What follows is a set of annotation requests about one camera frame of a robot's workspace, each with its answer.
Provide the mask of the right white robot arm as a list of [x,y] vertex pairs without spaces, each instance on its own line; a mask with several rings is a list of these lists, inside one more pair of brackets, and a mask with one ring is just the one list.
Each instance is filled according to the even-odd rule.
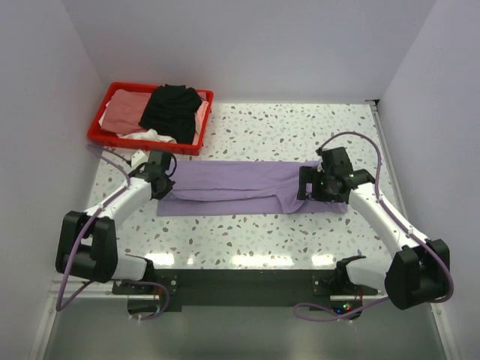
[[328,291],[340,295],[368,287],[384,292],[401,310],[450,299],[448,245],[442,239],[429,239],[393,209],[378,180],[366,169],[353,169],[344,147],[317,153],[319,165],[299,169],[298,199],[347,204],[368,222],[391,256],[384,265],[363,255],[337,261],[324,283]]

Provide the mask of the lavender t shirt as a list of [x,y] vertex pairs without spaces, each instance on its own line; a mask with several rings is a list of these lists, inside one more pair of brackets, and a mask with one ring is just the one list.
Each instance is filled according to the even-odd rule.
[[285,161],[181,160],[157,216],[344,214],[347,205],[298,200],[299,170]]

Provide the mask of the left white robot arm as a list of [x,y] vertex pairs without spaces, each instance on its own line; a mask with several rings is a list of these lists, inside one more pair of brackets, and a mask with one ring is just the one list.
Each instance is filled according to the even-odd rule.
[[174,154],[152,151],[109,196],[86,209],[70,211],[62,221],[55,259],[57,272],[87,281],[141,281],[153,268],[141,256],[122,255],[117,246],[117,226],[151,200],[163,199],[175,184]]

